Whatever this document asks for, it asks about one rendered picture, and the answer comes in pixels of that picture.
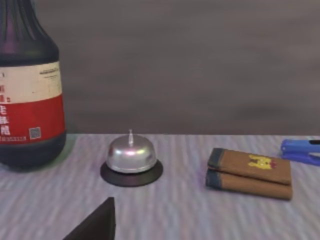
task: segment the cream label section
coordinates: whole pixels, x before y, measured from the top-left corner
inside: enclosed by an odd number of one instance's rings
[[[62,93],[59,62],[0,67],[0,104],[52,99]]]

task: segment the folded brown pouch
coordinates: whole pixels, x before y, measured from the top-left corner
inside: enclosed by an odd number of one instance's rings
[[[293,196],[289,160],[214,148],[207,166],[207,187],[283,200]]]

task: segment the yellow cartoon character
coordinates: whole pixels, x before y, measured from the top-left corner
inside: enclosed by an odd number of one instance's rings
[[[250,167],[256,167],[264,170],[271,170],[276,168],[276,162],[271,160],[269,157],[265,156],[257,156],[257,155],[249,155],[250,162],[248,165]]]

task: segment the red and white label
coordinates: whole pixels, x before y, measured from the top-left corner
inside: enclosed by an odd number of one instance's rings
[[[0,67],[0,144],[39,142],[64,131],[59,62]]]

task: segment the blue pen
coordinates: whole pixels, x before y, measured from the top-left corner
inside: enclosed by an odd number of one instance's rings
[[[283,159],[320,166],[320,140],[285,139],[281,151]]]

